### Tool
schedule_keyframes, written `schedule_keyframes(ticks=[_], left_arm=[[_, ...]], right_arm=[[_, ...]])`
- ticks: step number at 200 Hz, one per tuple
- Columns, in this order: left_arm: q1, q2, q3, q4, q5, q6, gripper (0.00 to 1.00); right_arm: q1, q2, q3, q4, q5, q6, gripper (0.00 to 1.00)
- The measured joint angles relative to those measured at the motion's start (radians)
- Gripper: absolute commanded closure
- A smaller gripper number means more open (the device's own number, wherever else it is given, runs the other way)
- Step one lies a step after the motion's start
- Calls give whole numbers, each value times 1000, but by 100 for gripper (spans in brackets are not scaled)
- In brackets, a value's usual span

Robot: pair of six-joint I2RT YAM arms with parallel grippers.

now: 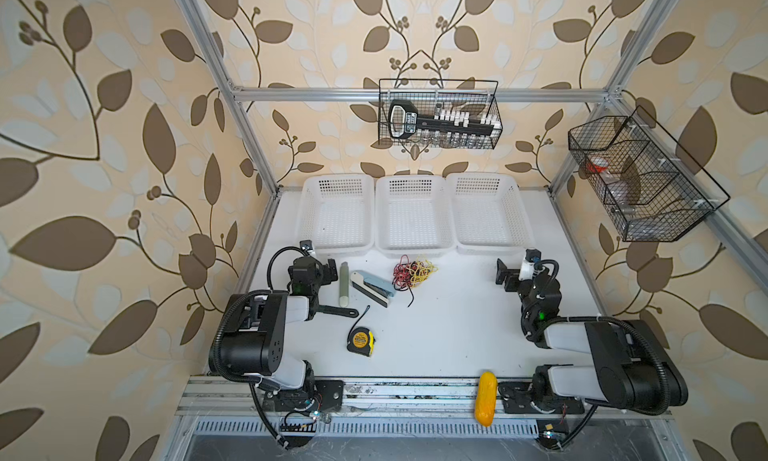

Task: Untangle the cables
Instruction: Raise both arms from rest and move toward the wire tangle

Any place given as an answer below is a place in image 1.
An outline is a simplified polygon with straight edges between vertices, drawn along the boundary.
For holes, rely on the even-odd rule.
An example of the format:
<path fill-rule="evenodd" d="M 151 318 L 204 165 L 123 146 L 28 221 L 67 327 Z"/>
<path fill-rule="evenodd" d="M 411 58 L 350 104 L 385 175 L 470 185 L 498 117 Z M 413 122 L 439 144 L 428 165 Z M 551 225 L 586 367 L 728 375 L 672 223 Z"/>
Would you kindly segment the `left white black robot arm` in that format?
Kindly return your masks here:
<path fill-rule="evenodd" d="M 286 354 L 286 326 L 317 314 L 357 319 L 360 313 L 319 302 L 320 288 L 339 274 L 333 259 L 315 256 L 310 240 L 276 251 L 266 278 L 265 289 L 230 297 L 208 363 L 213 374 L 248 386 L 267 432 L 290 450 L 306 444 L 317 421 L 340 409 L 344 382 L 317 381 L 309 361 Z"/>

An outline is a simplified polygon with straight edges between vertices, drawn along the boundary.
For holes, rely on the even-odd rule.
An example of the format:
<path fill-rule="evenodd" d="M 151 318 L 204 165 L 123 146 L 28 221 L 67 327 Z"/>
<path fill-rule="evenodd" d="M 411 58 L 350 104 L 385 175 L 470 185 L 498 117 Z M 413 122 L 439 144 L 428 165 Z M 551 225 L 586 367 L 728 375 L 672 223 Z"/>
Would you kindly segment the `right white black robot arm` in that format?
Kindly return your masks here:
<path fill-rule="evenodd" d="M 595 316 L 563 316 L 559 264 L 526 251 L 519 268 L 496 262 L 496 284 L 520 300 L 523 337 L 545 350 L 589 356 L 586 365 L 544 364 L 527 382 L 497 385 L 507 414 L 581 415 L 574 426 L 541 427 L 538 444 L 562 451 L 592 420 L 599 408 L 659 416 L 685 405 L 688 385 L 650 324 Z"/>

